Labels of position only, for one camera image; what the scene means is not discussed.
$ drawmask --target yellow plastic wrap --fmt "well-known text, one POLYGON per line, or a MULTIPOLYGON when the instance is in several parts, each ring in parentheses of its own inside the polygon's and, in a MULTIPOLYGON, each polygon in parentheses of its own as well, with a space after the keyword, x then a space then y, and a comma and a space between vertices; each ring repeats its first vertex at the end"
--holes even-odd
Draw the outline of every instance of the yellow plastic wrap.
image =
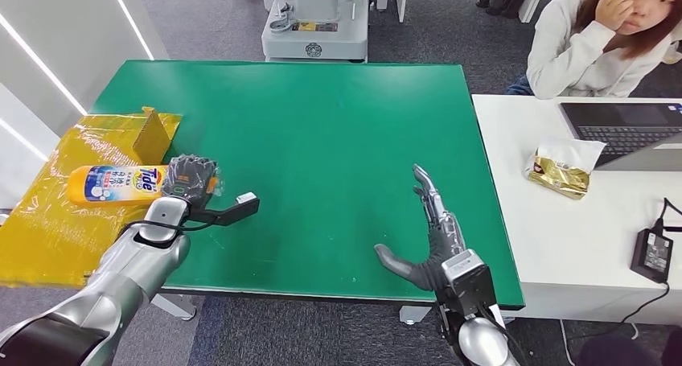
MULTIPOLYGON (((159 164, 167 142, 146 146, 141 153, 146 161, 133 148, 137 143, 139 151, 138 139, 149 137, 141 131, 155 115, 89 115, 62 137, 0 228, 0 284, 81 287, 85 283, 121 226, 142 218, 147 206, 79 208, 65 195, 68 176, 83 165, 159 164)), ((181 117, 158 116, 170 142, 181 117)))

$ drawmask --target bottle label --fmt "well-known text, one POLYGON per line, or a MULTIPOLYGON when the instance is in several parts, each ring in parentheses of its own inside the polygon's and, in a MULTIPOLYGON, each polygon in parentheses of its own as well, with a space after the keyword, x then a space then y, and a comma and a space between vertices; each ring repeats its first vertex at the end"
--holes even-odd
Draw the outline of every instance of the bottle label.
POLYGON ((158 167, 92 167, 85 179, 87 201, 158 197, 165 171, 158 167))

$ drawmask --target laptop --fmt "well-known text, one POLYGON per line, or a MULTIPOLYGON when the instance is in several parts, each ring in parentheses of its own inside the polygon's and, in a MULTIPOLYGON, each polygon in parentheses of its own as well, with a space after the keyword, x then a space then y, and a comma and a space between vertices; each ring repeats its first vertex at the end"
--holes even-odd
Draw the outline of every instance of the laptop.
POLYGON ((576 138, 606 144, 595 170, 682 171, 682 104, 562 103, 576 138))

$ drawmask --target power adapter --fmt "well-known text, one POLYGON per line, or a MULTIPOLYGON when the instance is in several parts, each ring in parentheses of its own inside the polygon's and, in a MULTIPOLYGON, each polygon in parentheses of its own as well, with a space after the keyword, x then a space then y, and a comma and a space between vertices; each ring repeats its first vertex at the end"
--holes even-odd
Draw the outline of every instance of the power adapter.
POLYGON ((672 259, 672 240, 663 236, 663 230, 663 220, 659 219, 653 229, 639 232, 630 264, 630 269, 657 283, 668 281, 672 259))

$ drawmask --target orange detergent bottle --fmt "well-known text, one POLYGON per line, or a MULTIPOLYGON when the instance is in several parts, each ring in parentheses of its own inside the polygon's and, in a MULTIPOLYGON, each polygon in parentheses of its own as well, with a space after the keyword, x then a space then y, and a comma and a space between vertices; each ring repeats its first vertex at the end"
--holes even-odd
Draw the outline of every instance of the orange detergent bottle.
POLYGON ((165 166, 79 167, 68 176, 67 197, 80 206, 151 204, 161 197, 165 166))

